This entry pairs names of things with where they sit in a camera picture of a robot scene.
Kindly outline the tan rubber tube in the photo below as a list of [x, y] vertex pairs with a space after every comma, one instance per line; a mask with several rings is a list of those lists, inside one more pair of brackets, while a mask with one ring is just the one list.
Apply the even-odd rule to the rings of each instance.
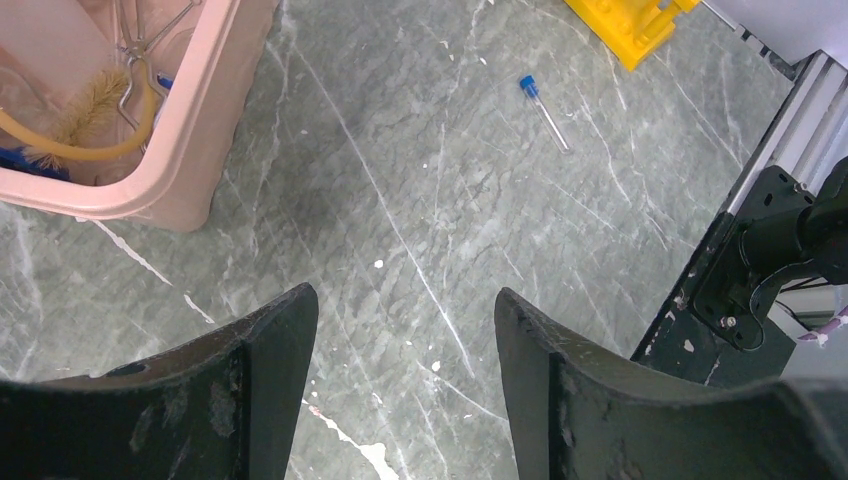
[[123, 141], [106, 146], [87, 144], [108, 130], [120, 114], [121, 100], [135, 79], [132, 65], [109, 67], [90, 76], [53, 116], [45, 133], [31, 128], [5, 106], [1, 107], [1, 130], [23, 144], [25, 160], [53, 168], [65, 160], [103, 162], [140, 148], [154, 131], [158, 100], [152, 61], [141, 57], [134, 63], [146, 75], [141, 88], [142, 112], [132, 133]]

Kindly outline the metal crucible tongs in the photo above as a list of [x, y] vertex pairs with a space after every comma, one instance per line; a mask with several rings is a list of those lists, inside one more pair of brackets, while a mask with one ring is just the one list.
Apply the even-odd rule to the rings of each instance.
[[171, 33], [182, 20], [203, 4], [202, 1], [189, 1], [181, 11], [179, 11], [171, 20], [169, 20], [155, 35], [147, 37], [145, 33], [145, 25], [142, 19], [142, 9], [138, 1], [132, 1], [133, 10], [135, 11], [135, 31], [130, 28], [130, 21], [123, 1], [114, 1], [114, 10], [117, 20], [117, 25], [120, 32], [120, 42], [117, 45], [118, 50], [126, 56], [126, 67], [129, 70], [129, 83], [120, 100], [118, 101], [117, 111], [121, 118], [132, 128], [133, 131], [139, 129], [139, 122], [130, 113], [128, 109], [129, 101], [131, 100], [135, 90], [135, 80], [133, 76], [134, 65], [138, 61], [145, 61], [145, 84], [151, 87], [158, 97], [157, 107], [155, 110], [155, 118], [159, 113], [160, 105], [166, 100], [171, 86], [163, 86], [160, 79], [161, 76], [154, 72], [151, 66], [150, 54], [154, 48]]

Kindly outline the brown test tube brush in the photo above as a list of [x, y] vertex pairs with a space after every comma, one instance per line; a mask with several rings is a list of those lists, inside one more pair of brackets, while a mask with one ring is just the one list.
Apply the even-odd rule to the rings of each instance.
[[115, 123], [117, 106], [129, 83], [123, 68], [98, 73], [75, 94], [55, 121], [44, 144], [23, 149], [26, 160], [42, 167], [61, 168], [65, 161], [102, 161], [119, 156], [113, 146], [91, 147]]

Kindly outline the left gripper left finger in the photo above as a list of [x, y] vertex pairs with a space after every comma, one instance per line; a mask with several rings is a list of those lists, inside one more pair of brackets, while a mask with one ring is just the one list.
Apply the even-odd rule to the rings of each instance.
[[315, 343], [300, 284], [106, 374], [1, 385], [5, 479], [282, 479]]

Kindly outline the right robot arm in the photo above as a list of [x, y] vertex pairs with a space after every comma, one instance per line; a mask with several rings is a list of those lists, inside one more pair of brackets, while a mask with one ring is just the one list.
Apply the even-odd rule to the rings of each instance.
[[792, 280], [847, 282], [847, 162], [816, 194], [779, 166], [765, 168], [730, 216], [690, 297], [695, 318], [740, 351], [763, 345], [779, 290]]

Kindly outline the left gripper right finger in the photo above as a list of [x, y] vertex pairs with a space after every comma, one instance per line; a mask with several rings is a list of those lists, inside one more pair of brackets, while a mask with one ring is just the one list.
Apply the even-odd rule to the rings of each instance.
[[625, 359], [509, 288], [494, 325], [522, 479], [843, 479], [847, 384], [732, 389]]

